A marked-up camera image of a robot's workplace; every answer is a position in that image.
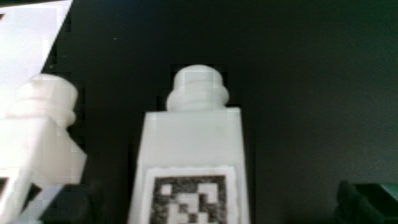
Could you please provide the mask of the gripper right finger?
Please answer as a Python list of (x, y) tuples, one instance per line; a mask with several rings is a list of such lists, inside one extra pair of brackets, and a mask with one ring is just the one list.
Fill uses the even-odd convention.
[(335, 224), (398, 224), (398, 184), (342, 181), (335, 199)]

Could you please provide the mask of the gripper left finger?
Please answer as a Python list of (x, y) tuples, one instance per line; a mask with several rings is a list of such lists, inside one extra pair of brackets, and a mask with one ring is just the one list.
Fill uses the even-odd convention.
[(42, 224), (94, 224), (94, 208), (88, 190), (65, 185), (40, 215)]

